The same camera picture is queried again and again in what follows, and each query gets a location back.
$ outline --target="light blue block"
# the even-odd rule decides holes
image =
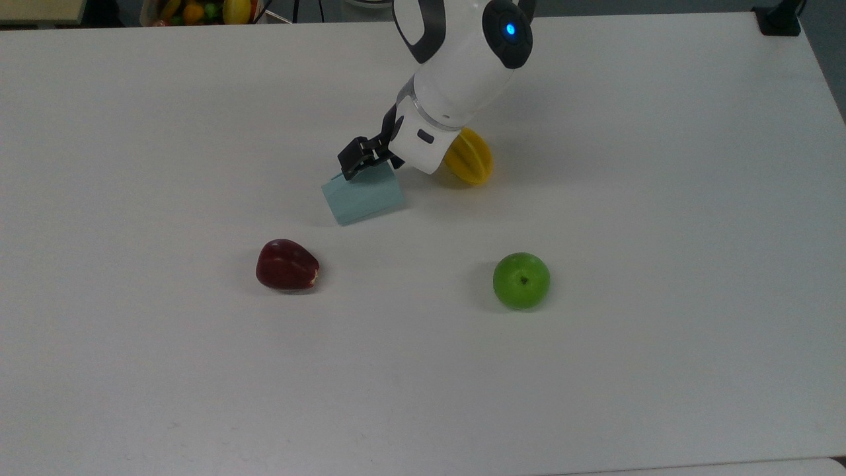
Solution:
[[[351,224],[405,202],[388,162],[360,171],[352,180],[338,174],[323,186],[323,196],[338,224]]]

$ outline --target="floor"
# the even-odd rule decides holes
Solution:
[[[840,113],[846,120],[846,1],[807,0],[802,25],[814,48]],[[127,26],[140,26],[143,0],[118,0],[120,18]],[[750,11],[771,7],[778,0],[538,0],[538,16],[673,14]],[[322,0],[327,22],[390,20],[390,9],[354,7],[344,0]],[[273,13],[292,18],[294,0],[274,0]],[[300,0],[300,22],[320,21],[318,0]]]

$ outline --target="red apple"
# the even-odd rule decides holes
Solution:
[[[313,287],[319,269],[317,258],[302,246],[291,240],[273,240],[261,249],[255,276],[269,288],[296,291]]]

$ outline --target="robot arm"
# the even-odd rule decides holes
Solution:
[[[338,154],[344,178],[386,160],[435,172],[461,128],[529,58],[534,10],[534,0],[394,0],[397,29],[420,67],[382,133],[357,137]]]

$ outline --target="table surface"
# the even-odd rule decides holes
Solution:
[[[2,0],[0,24],[78,25],[87,0]]]
[[[846,127],[751,14],[537,19],[491,181],[320,186],[390,24],[0,33],[8,474],[575,473],[846,453]],[[289,238],[316,290],[254,276]],[[504,309],[496,261],[552,271]]]
[[[594,476],[844,476],[846,468],[832,459],[820,458],[588,474]]]

